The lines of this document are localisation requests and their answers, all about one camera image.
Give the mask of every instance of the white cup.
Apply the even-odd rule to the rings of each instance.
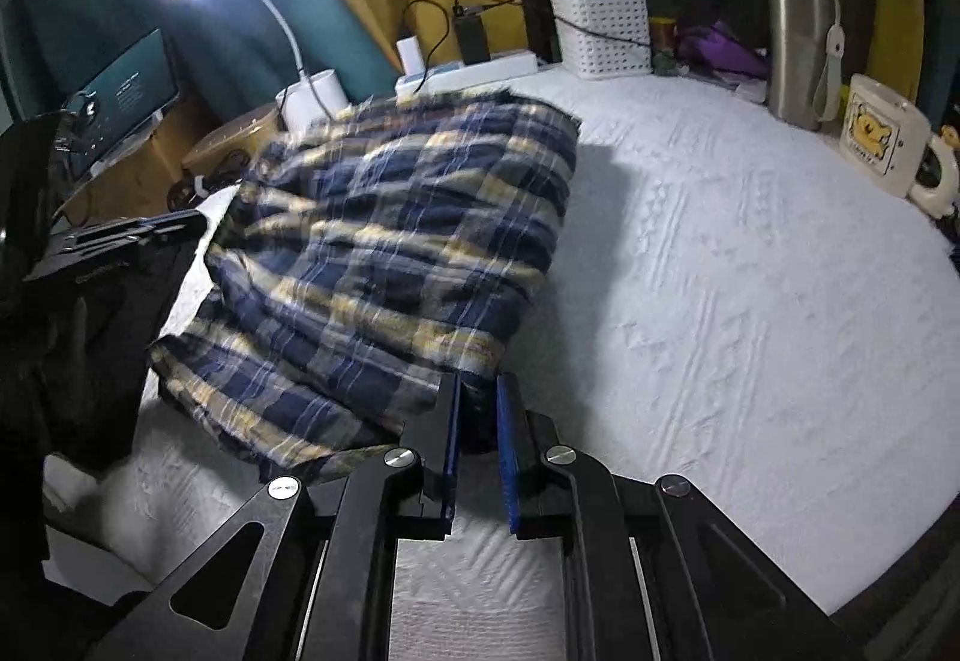
[[[313,89],[306,81],[299,81],[291,84],[286,91],[282,89],[277,92],[277,106],[283,106],[283,121],[288,130],[306,130],[318,119],[337,116],[337,113],[350,106],[336,71],[322,70],[310,77],[310,83]],[[285,102],[283,92],[287,94]]]
[[[940,183],[935,188],[916,181],[927,146],[940,162]],[[879,188],[891,196],[909,198],[930,217],[952,213],[960,182],[952,148],[930,132],[930,123],[920,109],[862,73],[850,81],[840,153]]]

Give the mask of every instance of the plaid blanket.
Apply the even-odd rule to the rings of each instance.
[[[373,103],[270,143],[205,263],[214,289],[152,367],[221,446],[333,479],[460,374],[462,436],[563,223],[578,124],[510,92]]]

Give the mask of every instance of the mug handle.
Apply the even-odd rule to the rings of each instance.
[[[953,148],[936,134],[926,142],[940,162],[940,183],[935,188],[925,188],[914,182],[907,193],[910,200],[923,209],[930,217],[939,220],[953,212],[953,198],[960,187],[960,170]]]

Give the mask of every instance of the blue gripper pad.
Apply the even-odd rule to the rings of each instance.
[[[445,515],[453,523],[454,503],[456,501],[457,463],[460,460],[460,379],[456,378],[453,388],[453,405],[450,411],[450,429],[446,438],[446,458],[443,460],[443,481],[448,486],[448,499],[445,503]]]
[[[510,532],[520,528],[520,465],[512,426],[512,399],[503,377],[496,378],[496,446],[500,455],[500,489],[507,509]]]

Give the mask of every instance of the bed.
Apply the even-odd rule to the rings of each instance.
[[[686,474],[837,610],[960,489],[946,241],[827,137],[723,89],[561,68],[510,87],[583,120],[560,247],[506,359],[526,404],[613,472]],[[211,223],[230,196],[203,204]],[[209,289],[203,246],[164,332]],[[88,485],[54,461],[47,482],[152,582],[259,487],[154,376],[131,458]],[[453,537],[401,543],[392,658],[563,657],[559,560],[507,534],[496,454],[465,458]]]

